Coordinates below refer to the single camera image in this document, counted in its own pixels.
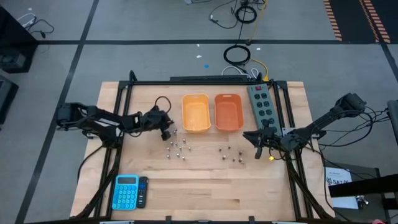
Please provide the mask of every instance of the white paper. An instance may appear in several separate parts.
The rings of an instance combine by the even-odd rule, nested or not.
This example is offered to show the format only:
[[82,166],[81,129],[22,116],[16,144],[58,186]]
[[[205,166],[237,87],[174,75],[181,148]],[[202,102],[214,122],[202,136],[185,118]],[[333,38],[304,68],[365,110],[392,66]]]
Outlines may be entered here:
[[[326,181],[329,186],[336,184],[350,183],[351,174],[344,169],[326,167]],[[350,197],[337,197],[332,198],[333,206],[335,208],[352,208],[358,209],[358,203],[356,202],[355,196]]]

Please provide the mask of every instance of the black metal frame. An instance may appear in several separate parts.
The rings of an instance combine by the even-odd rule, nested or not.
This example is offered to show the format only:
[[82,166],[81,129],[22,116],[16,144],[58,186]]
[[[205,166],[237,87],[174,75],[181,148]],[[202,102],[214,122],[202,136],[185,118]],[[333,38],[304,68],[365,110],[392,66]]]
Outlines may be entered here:
[[[287,116],[289,119],[289,126],[291,128],[295,127],[294,124],[294,117],[293,117],[293,111],[292,107],[290,104],[290,97],[289,97],[289,90],[287,86],[286,81],[274,81],[274,82],[264,82],[262,81],[262,77],[259,75],[257,80],[253,81],[247,81],[247,82],[237,82],[237,81],[225,81],[225,82],[213,82],[211,80],[195,80],[195,81],[137,81],[137,78],[133,72],[130,72],[130,77],[129,81],[119,81],[118,85],[118,92],[116,94],[116,102],[114,106],[114,113],[119,113],[121,101],[122,101],[122,93],[125,89],[127,89],[127,94],[126,94],[126,99],[124,102],[124,109],[123,109],[123,115],[127,115],[129,111],[129,105],[130,105],[130,100],[131,100],[131,94],[132,94],[132,88],[134,85],[255,85],[255,84],[263,84],[266,83],[268,85],[272,85],[274,89],[274,94],[275,94],[275,102],[276,102],[276,107],[277,107],[277,114],[278,118],[280,121],[280,127],[285,128],[285,122],[284,122],[284,115],[282,112],[282,105],[280,103],[280,95],[279,95],[279,88],[282,89],[283,94],[284,94],[284,100],[286,104],[286,110],[287,110]],[[110,164],[110,159],[111,159],[111,154],[114,149],[107,148],[106,149],[106,154],[104,157],[104,164],[103,164],[103,169],[101,171],[101,178],[99,185],[102,186],[107,177],[109,175],[114,175],[116,176],[118,174],[119,170],[119,165],[120,165],[120,160],[121,160],[121,153],[123,149],[123,139],[124,135],[121,136],[121,144],[120,147],[118,147],[116,150],[116,155],[114,159],[114,166],[116,166],[115,172],[112,174],[109,174],[109,164]],[[302,164],[302,158],[300,154],[295,155],[296,162],[297,162],[297,167],[298,167],[298,172],[303,179],[303,181],[306,183],[305,180],[305,174],[304,174],[304,169],[303,169],[303,164]],[[307,199],[304,198],[305,202],[305,209],[307,212],[307,218],[301,216],[301,211],[300,211],[300,204],[299,204],[299,198],[297,196],[297,189],[295,182],[289,178],[289,183],[290,183],[290,190],[292,193],[292,202],[293,202],[293,208],[294,208],[294,213],[295,213],[295,219],[296,222],[301,222],[302,220],[305,220],[307,223],[323,223],[322,220],[319,219],[313,219],[313,213],[312,213],[312,208],[311,205],[307,202]],[[92,218],[88,218],[89,214],[86,214],[84,217],[72,217],[69,220],[57,220],[57,221],[50,221],[50,222],[42,222],[42,223],[99,223],[99,222],[105,222],[105,221],[111,221],[111,213],[112,213],[112,200],[110,200],[113,197],[113,191],[114,191],[114,179],[111,181],[111,188],[109,191],[109,197],[108,197],[108,204],[106,207],[106,215],[101,216],[101,207],[103,203],[103,197],[100,197],[97,200],[95,209],[94,209],[94,216]],[[248,217],[248,222],[224,222],[224,221],[211,221],[211,223],[272,223],[272,222],[259,222],[255,221],[254,217]],[[194,223],[195,221],[173,221],[172,223]],[[135,220],[134,223],[166,223],[166,224],[171,224],[171,217],[166,217],[165,221],[151,221],[151,220]]]

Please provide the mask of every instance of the black equipment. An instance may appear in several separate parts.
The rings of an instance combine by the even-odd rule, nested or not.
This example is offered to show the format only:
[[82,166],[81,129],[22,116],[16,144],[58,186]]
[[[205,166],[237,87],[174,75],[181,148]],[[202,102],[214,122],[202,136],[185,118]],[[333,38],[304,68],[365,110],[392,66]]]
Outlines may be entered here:
[[142,115],[141,112],[126,116],[119,116],[96,106],[86,106],[81,103],[64,103],[57,108],[57,125],[68,131],[70,128],[82,129],[84,136],[91,138],[91,134],[98,136],[104,147],[116,148],[120,145],[121,133],[138,133],[160,129],[162,139],[170,138],[167,129],[174,122],[167,112],[159,110],[155,105],[150,111]]

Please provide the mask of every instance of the calculator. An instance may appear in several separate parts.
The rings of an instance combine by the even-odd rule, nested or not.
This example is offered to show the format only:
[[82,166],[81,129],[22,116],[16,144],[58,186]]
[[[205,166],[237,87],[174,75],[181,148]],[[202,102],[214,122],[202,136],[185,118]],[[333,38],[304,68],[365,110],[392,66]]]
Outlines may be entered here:
[[118,175],[113,192],[113,210],[134,210],[137,202],[137,175]]

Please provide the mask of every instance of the white cable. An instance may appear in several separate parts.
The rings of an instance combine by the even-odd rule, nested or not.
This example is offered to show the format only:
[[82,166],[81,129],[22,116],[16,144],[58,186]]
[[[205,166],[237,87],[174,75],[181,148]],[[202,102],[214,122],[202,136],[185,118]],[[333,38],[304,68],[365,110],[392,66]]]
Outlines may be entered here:
[[28,25],[31,25],[31,24],[35,21],[36,15],[33,14],[33,13],[27,13],[27,14],[25,14],[25,15],[23,15],[23,16],[21,16],[20,18],[17,19],[17,21],[19,21],[19,20],[21,20],[22,18],[24,18],[25,16],[29,16],[29,15],[32,15],[33,18],[32,18],[31,20],[29,20],[27,23],[23,24],[23,25],[22,25],[23,28],[27,27]]
[[252,76],[250,76],[249,74],[243,73],[240,69],[238,69],[237,67],[232,66],[232,65],[225,67],[223,69],[223,71],[221,72],[221,75],[224,75],[225,70],[227,70],[229,68],[235,68],[241,75],[247,75],[249,78],[257,78],[257,76],[259,75],[259,70],[257,70],[256,68],[252,68],[251,69],[251,75]]

